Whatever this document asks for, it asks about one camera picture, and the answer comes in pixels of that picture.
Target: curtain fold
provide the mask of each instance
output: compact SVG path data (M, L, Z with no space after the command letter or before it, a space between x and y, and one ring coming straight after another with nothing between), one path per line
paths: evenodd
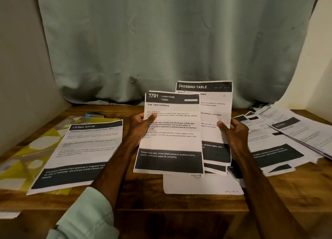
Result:
M234 82L233 106L289 85L315 0L39 0L53 74L73 103L139 102L178 80Z

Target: left hand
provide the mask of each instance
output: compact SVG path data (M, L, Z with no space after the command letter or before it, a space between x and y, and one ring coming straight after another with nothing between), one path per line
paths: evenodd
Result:
M133 142L135 147L138 146L150 124L156 119L156 117L157 114L153 113L148 119L143 120L144 112L132 116L130 118L129 131L126 135L126 139Z

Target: light green sleeve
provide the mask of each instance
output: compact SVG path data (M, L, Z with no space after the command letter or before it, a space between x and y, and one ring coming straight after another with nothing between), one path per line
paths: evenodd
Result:
M77 201L51 229L47 239L116 239L114 216L109 201L98 190L87 187Z

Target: right hand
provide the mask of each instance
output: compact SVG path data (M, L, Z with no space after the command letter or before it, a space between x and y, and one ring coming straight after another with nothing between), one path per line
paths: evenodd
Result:
M227 136L228 144L232 150L232 157L238 162L240 156L250 154L248 148L249 129L235 118L231 118L230 123L230 129L222 121L218 121L217 126Z

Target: wooden table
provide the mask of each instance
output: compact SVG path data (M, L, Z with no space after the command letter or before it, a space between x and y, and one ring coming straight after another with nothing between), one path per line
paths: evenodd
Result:
M30 137L9 150L0 162L10 157L67 116L84 116L86 112L97 111L108 118L124 119L124 135L128 131L128 118L144 111L143 106L72 106ZM247 109L234 109L232 115L247 113ZM326 120L305 110L295 113L325 124ZM163 190L162 175L133 173L137 151L131 159L120 190L117 211L204 211L225 214L248 213L244 195L167 195ZM304 214L332 214L332 162L325 158L318 163L307 163L296 171L269 177L271 184L292 213L299 217ZM66 210L86 186L75 187L67 196L35 194L26 196L20 191L0 190L0 210Z

